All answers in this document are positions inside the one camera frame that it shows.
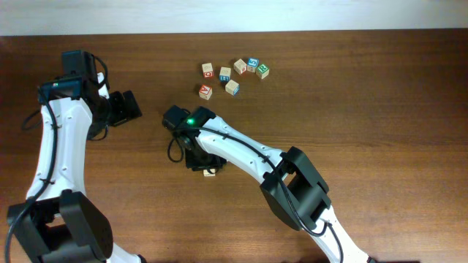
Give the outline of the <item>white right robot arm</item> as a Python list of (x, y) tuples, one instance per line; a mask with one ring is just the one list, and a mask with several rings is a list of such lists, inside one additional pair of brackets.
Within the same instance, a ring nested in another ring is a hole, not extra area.
[(291, 229), (306, 232), (330, 262), (374, 261), (339, 223), (328, 184), (299, 148), (268, 147), (205, 107), (190, 112), (173, 105), (162, 125), (180, 148), (187, 168), (214, 174), (231, 163), (251, 175), (273, 214)]

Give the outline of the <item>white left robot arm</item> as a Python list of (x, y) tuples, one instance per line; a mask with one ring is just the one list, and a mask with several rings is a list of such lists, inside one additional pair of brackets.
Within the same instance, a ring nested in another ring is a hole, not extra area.
[(37, 170), (23, 203), (7, 211), (4, 260), (16, 239), (31, 262), (144, 262), (116, 245), (110, 222), (86, 196), (86, 143), (142, 113), (131, 91), (109, 92), (102, 59), (62, 53), (64, 74), (38, 88), (42, 140)]

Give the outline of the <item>wooden block red bottom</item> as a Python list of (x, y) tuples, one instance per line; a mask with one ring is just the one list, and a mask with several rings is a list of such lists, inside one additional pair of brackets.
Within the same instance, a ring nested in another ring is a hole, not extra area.
[(216, 173), (211, 169), (204, 169), (203, 170), (203, 175), (205, 177), (214, 177), (216, 175)]

